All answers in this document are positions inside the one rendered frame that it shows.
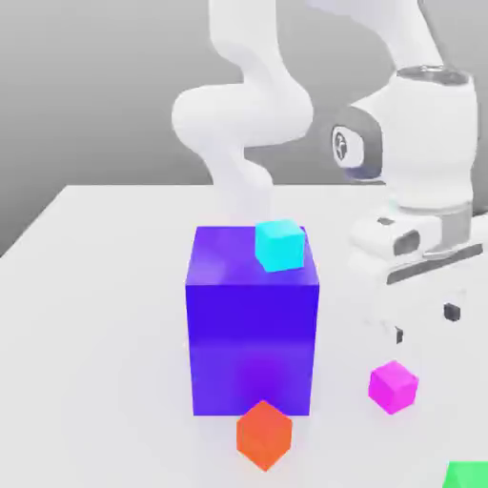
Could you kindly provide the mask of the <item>small cyan cube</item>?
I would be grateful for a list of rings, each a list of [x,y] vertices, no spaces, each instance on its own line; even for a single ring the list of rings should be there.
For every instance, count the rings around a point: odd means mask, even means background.
[[[305,233],[291,219],[265,221],[254,227],[254,255],[267,273],[304,266]]]

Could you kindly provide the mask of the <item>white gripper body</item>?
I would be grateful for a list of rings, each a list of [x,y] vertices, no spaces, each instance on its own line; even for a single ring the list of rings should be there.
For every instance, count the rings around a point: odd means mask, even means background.
[[[385,324],[416,305],[464,295],[484,256],[481,243],[435,258],[385,260],[355,251],[348,262],[352,293],[365,321]]]

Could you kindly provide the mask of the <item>small orange cube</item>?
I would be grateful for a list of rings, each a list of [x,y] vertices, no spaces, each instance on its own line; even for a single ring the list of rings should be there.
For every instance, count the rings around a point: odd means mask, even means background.
[[[236,449],[267,472],[291,448],[293,421],[261,400],[236,422]]]

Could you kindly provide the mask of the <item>small green cube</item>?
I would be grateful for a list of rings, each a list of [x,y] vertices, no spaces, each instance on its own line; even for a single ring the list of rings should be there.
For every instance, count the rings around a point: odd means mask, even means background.
[[[488,461],[450,461],[442,488],[488,488]]]

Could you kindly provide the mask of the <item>large purple box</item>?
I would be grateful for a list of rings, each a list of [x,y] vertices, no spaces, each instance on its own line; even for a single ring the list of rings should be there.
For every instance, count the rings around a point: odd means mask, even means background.
[[[310,412],[319,279],[303,267],[266,272],[254,228],[197,227],[185,283],[193,412],[241,416],[265,400]]]

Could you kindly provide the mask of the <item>small magenta cube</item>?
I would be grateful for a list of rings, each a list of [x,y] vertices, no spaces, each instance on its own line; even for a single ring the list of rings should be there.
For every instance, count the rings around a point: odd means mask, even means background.
[[[370,375],[368,396],[393,415],[415,402],[419,378],[396,360],[375,368]]]

